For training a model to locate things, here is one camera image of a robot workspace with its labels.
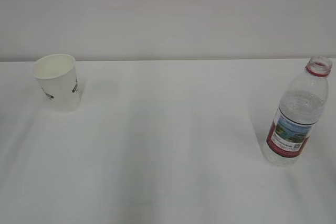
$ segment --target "bottle neck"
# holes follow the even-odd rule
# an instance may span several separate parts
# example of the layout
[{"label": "bottle neck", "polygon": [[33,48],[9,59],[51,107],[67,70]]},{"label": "bottle neck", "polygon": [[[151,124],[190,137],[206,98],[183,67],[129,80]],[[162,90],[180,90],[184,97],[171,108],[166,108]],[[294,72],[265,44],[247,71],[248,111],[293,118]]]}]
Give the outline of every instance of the bottle neck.
[{"label": "bottle neck", "polygon": [[324,76],[324,77],[321,77],[321,76],[317,76],[316,74],[312,74],[310,73],[306,68],[304,68],[304,73],[309,76],[310,78],[313,78],[313,79],[318,79],[318,80],[324,80],[328,78],[328,76]]},{"label": "bottle neck", "polygon": [[332,62],[326,57],[314,56],[306,65],[306,71],[313,76],[326,78],[330,74]]}]

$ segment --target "white table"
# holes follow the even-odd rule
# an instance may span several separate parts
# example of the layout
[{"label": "white table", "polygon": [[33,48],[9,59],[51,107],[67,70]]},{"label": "white table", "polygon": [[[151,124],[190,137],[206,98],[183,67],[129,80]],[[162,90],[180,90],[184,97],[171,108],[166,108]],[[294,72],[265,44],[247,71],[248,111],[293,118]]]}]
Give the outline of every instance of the white table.
[{"label": "white table", "polygon": [[297,164],[258,144],[306,63],[78,62],[69,114],[0,63],[0,223],[336,223],[336,73]]}]

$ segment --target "white paper cup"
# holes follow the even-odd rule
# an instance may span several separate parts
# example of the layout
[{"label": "white paper cup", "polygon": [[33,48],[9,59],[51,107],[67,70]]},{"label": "white paper cup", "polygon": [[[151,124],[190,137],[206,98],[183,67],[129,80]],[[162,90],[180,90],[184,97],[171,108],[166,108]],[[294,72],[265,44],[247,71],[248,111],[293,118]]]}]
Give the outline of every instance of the white paper cup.
[{"label": "white paper cup", "polygon": [[33,75],[53,109],[70,112],[78,107],[80,99],[73,56],[45,56],[35,62]]}]

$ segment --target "bottle label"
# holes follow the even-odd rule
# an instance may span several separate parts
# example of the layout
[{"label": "bottle label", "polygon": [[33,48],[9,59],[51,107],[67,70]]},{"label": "bottle label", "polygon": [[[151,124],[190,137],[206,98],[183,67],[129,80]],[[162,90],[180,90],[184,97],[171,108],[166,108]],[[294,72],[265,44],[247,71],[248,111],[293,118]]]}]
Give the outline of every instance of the bottle label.
[{"label": "bottle label", "polygon": [[297,157],[302,152],[314,124],[299,124],[278,109],[267,136],[268,146],[282,157]]}]

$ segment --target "white wall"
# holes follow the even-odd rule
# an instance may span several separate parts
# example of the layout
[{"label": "white wall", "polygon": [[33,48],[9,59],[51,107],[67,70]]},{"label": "white wall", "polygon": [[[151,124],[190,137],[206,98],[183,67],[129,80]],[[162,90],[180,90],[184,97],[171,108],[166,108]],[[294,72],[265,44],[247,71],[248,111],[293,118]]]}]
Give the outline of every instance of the white wall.
[{"label": "white wall", "polygon": [[0,59],[336,55],[336,0],[0,0]]}]

